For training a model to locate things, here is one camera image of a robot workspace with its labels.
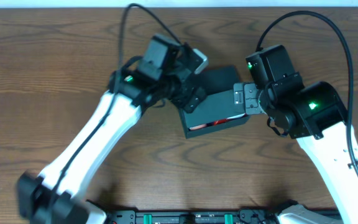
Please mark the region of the red candy bag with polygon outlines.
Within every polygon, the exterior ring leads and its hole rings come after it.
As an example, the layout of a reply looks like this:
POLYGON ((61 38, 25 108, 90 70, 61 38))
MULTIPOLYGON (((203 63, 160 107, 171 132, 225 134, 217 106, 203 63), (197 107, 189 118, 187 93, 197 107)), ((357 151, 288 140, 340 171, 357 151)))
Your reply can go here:
POLYGON ((229 119, 220 119, 220 120, 214 121, 213 126, 223 124, 223 123, 226 123, 228 121, 229 121, 229 119))

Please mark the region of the Hello Panda biscuit box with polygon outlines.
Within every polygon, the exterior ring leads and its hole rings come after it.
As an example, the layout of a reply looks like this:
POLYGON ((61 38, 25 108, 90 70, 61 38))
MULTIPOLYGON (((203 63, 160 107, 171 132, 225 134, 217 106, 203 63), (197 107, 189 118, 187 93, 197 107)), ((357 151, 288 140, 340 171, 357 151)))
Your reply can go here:
POLYGON ((227 119, 227 120, 233 120, 233 119, 243 118, 243 117, 245 117, 245 116, 247 116, 246 113, 244 113, 244 114, 239 114, 239 115, 235 115, 235 116, 231 116, 231 117, 226 118, 226 119, 227 119))

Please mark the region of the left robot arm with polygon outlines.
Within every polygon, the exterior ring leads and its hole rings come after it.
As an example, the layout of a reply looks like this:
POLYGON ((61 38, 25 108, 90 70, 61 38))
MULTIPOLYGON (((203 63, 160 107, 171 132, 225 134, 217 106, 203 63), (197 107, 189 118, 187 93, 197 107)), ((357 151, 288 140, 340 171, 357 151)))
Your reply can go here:
POLYGON ((171 71, 152 78, 138 69, 112 73, 109 89, 83 129, 38 176, 17 181, 19 214, 30 223, 107 223, 108 213, 84 200, 113 147, 161 99, 194 109, 205 98, 199 72, 171 71))

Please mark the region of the dark green box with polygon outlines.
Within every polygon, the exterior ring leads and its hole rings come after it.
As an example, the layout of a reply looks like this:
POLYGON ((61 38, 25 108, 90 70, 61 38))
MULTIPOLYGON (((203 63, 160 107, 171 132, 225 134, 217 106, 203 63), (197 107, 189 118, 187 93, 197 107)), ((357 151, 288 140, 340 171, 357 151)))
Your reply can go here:
POLYGON ((213 133, 227 128, 245 124, 250 116, 229 120, 226 123, 213 126, 213 122, 238 113, 234 108, 233 86, 239 83, 237 69, 233 65, 205 70, 196 76, 196 80, 206 91, 207 97, 192 113, 179 110, 184 135, 187 139, 213 133), (203 129, 190 131, 189 128, 200 124, 207 124, 203 129))

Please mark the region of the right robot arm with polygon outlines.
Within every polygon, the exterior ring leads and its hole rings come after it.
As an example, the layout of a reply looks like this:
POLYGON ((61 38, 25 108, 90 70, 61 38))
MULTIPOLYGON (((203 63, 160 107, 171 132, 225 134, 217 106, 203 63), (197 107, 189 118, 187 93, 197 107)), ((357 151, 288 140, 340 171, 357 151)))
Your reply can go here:
POLYGON ((358 223, 358 144, 350 109, 326 82, 305 87, 299 73, 234 84, 234 104, 266 114, 267 126, 291 137, 316 166, 343 223, 358 223))

